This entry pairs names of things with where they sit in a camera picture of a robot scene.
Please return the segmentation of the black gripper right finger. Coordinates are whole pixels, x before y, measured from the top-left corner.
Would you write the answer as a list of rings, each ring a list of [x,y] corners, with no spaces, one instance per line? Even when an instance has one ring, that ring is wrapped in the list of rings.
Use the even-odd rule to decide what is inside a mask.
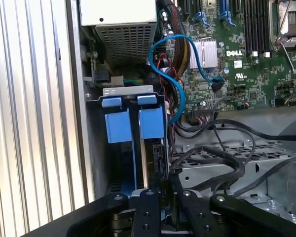
[[[198,198],[183,189],[177,173],[172,174],[171,185],[196,237],[296,237],[296,223],[244,200],[226,195]]]

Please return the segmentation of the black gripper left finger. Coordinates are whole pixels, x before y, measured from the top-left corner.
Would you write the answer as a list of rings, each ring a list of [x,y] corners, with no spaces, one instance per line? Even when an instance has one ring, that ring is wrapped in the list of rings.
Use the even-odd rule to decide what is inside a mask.
[[[150,175],[150,187],[138,197],[112,192],[26,234],[28,237],[130,237],[161,235],[160,176]]]

